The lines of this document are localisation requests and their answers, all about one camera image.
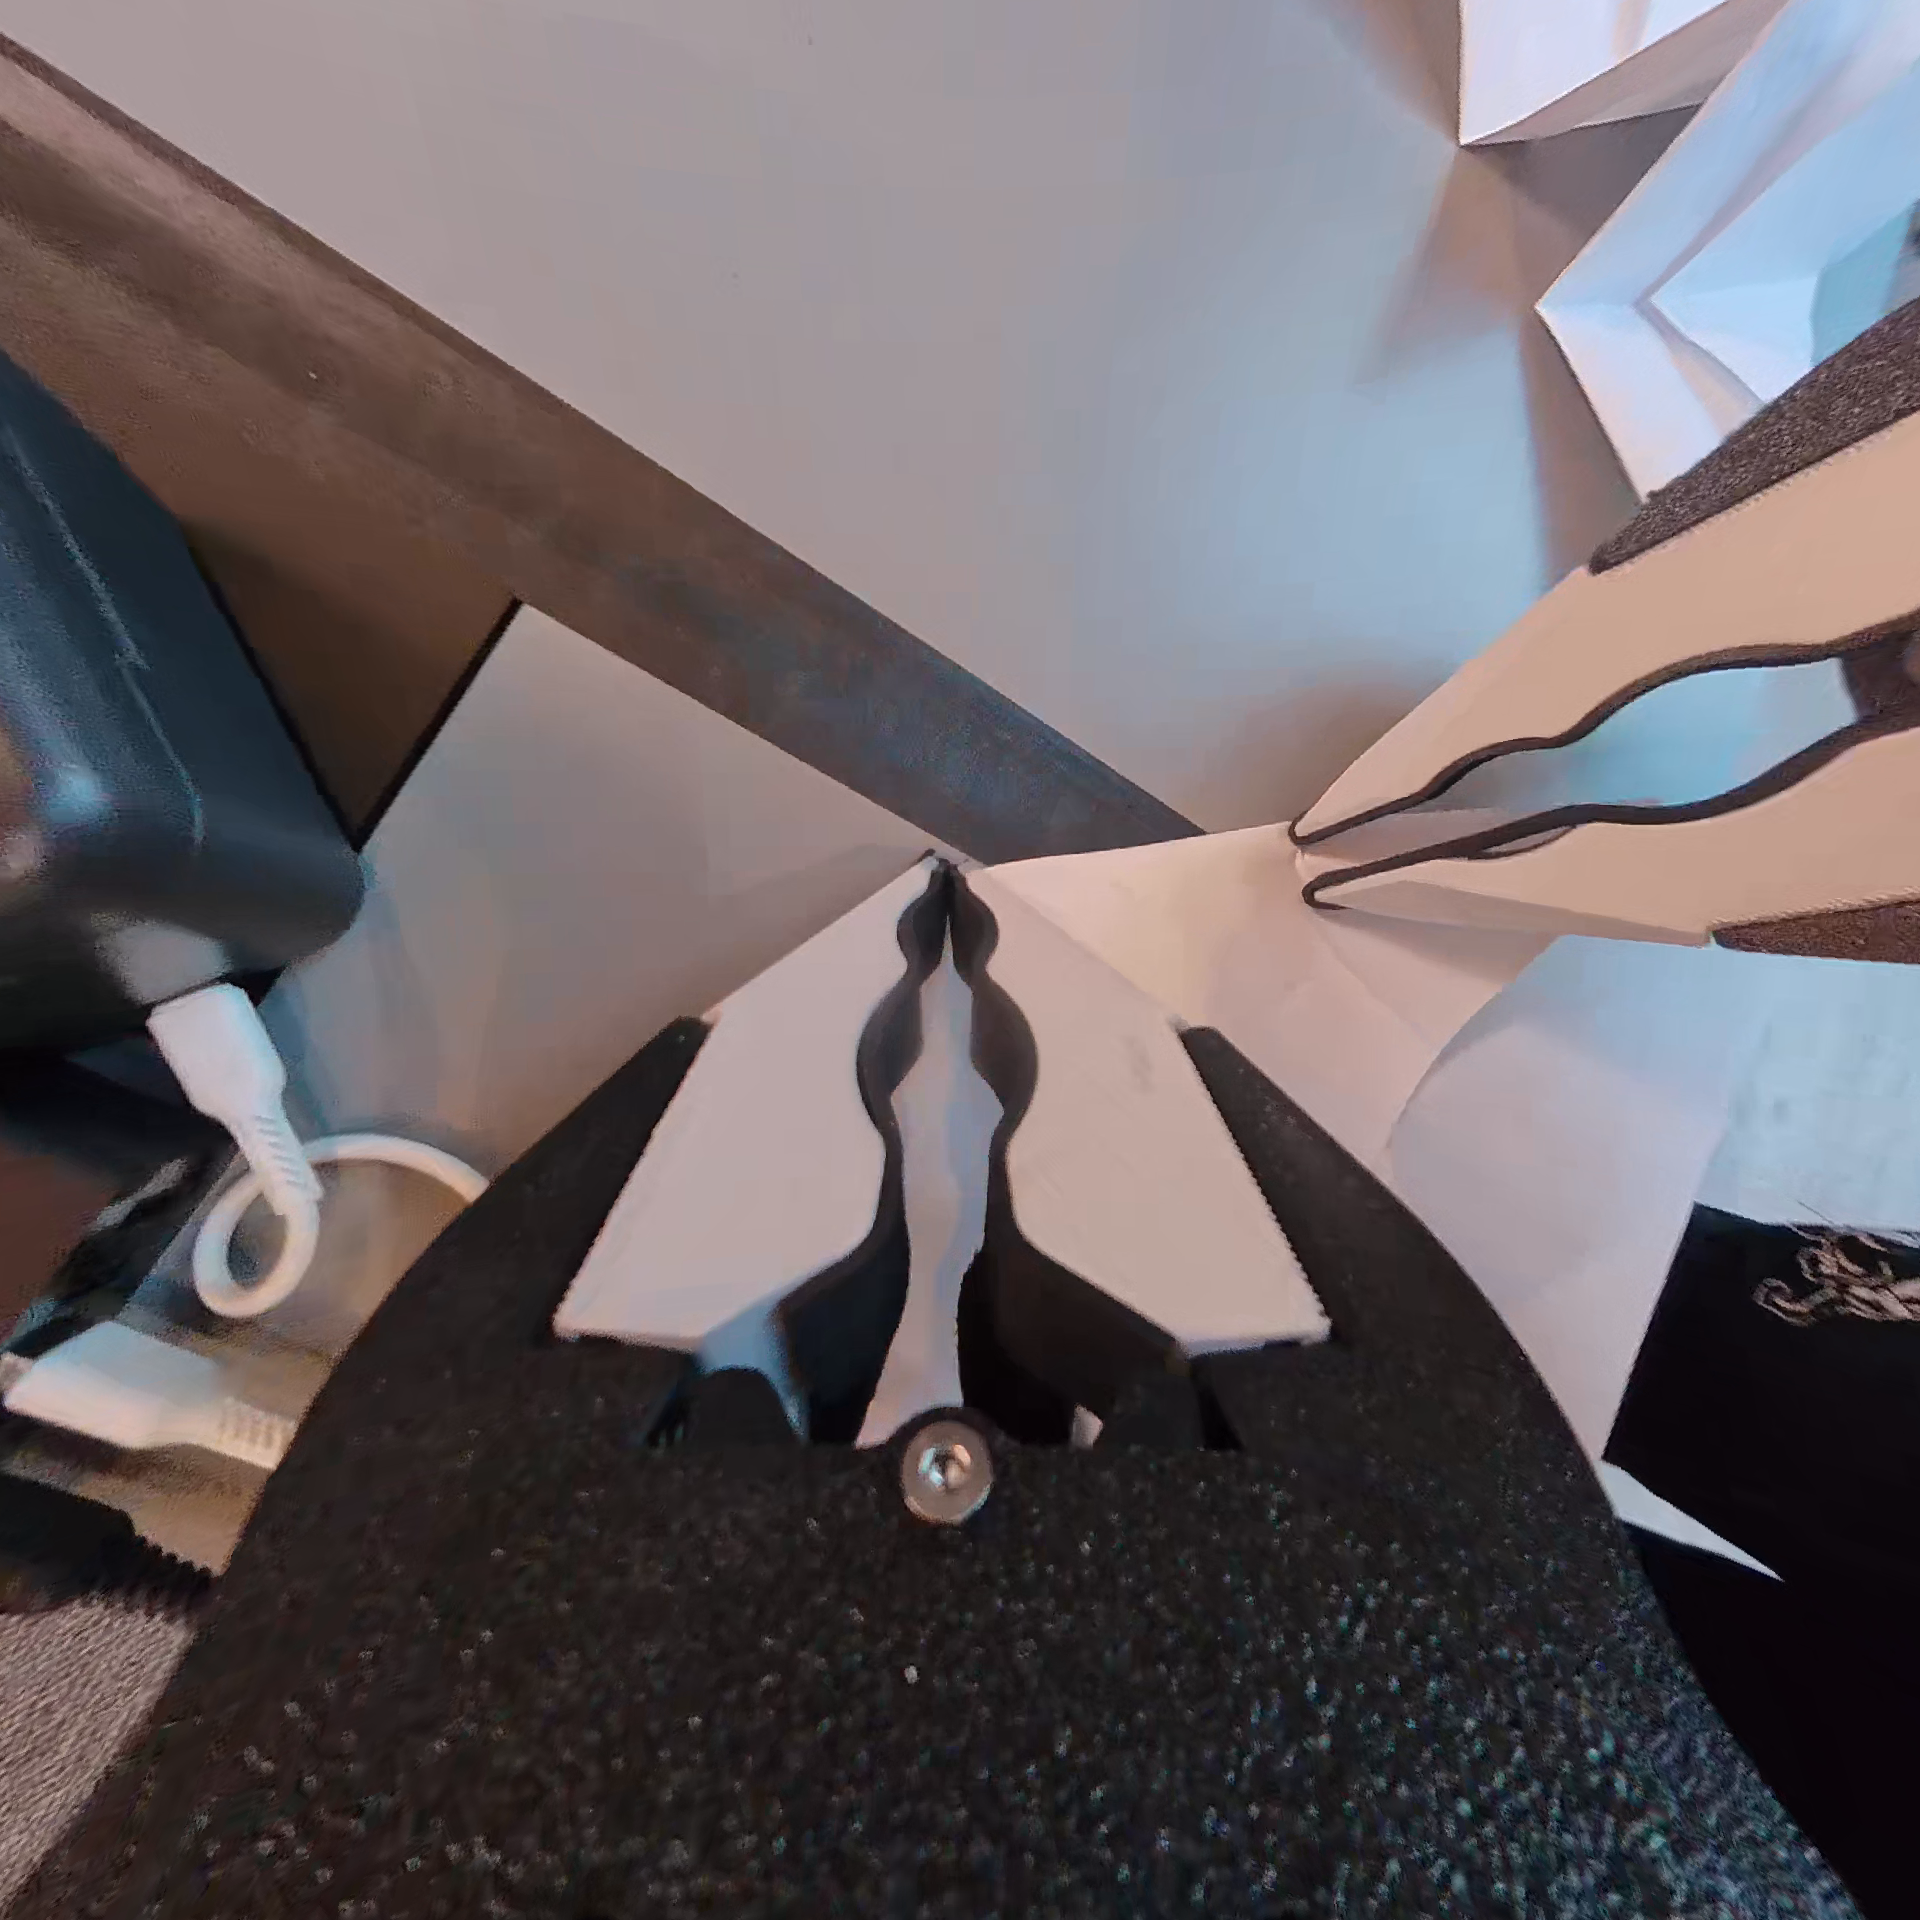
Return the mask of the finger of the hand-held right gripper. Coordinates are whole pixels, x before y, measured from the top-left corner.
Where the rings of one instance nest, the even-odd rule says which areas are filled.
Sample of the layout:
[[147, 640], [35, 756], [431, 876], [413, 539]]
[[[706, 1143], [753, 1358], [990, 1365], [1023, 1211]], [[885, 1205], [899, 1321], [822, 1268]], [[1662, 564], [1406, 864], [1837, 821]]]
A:
[[1718, 948], [1917, 947], [1916, 708], [1686, 804], [1577, 801], [1361, 861], [1302, 901], [1449, 927]]
[[1844, 448], [1633, 559], [1566, 576], [1357, 756], [1291, 824], [1294, 843], [1581, 737], [1649, 688], [1894, 630], [1917, 606], [1916, 500], [1916, 448]]

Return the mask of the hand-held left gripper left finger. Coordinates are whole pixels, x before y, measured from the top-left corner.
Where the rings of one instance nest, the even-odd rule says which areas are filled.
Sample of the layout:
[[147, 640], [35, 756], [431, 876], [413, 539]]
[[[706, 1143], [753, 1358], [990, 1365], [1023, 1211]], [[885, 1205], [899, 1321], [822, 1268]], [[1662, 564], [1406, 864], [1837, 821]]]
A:
[[947, 948], [954, 867], [925, 857], [699, 1016], [557, 1336], [750, 1366], [799, 1432], [853, 1444], [910, 1279], [895, 1093]]

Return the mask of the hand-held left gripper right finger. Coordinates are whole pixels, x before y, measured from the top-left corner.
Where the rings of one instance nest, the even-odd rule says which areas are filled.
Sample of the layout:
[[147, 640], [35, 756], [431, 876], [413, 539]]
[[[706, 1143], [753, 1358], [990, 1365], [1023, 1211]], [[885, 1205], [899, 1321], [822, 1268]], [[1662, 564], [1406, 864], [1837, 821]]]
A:
[[1207, 1440], [1203, 1366], [1331, 1339], [1286, 1232], [1161, 999], [1005, 878], [948, 891], [970, 1057], [998, 1102], [958, 1303], [964, 1404], [1028, 1446], [1170, 1400]]

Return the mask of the white paper sheet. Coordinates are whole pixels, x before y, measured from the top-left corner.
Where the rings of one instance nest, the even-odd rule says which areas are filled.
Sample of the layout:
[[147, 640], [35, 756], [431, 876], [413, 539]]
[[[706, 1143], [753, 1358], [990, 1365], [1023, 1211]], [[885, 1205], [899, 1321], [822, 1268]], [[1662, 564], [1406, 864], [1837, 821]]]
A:
[[963, 870], [1041, 984], [1212, 1029], [1410, 1207], [1602, 1459], [1767, 1003], [1702, 948], [1315, 911], [1278, 824]]

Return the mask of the white desk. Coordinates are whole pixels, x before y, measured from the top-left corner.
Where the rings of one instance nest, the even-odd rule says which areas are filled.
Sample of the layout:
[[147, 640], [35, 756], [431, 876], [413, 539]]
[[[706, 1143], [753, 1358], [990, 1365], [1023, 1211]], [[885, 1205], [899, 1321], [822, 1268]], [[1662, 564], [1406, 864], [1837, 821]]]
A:
[[[1690, 112], [1461, 151], [1455, 5], [4, 5], [4, 35], [1181, 815], [1275, 824], [1633, 505], [1550, 280]], [[903, 801], [516, 616], [281, 995], [321, 1131], [505, 1161], [911, 857]], [[1713, 1175], [1733, 1014], [1778, 1003]], [[1562, 942], [1387, 1161], [1553, 1365], [1629, 1365], [1681, 1175], [1890, 967]], [[1797, 1061], [1788, 1009], [1829, 1020]], [[1604, 1432], [1599, 1358], [1570, 1379]]]

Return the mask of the person's black clothing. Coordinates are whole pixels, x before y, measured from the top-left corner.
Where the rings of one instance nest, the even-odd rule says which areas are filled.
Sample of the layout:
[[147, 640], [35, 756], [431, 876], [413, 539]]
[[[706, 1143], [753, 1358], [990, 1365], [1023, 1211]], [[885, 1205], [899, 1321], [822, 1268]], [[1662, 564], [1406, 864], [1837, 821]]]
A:
[[1700, 1687], [1862, 1915], [1917, 1915], [1914, 1237], [1695, 1207], [1602, 1460]]

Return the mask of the dark electronic device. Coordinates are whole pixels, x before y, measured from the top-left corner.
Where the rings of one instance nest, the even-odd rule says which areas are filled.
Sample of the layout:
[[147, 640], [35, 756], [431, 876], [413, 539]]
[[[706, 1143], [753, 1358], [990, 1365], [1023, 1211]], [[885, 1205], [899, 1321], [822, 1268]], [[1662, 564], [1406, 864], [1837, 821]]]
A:
[[[195, 1109], [53, 1054], [3, 1061], [4, 1359], [36, 1359], [119, 1315], [230, 1149]], [[115, 1504], [3, 1476], [3, 1609], [78, 1599], [190, 1620], [211, 1572]]]

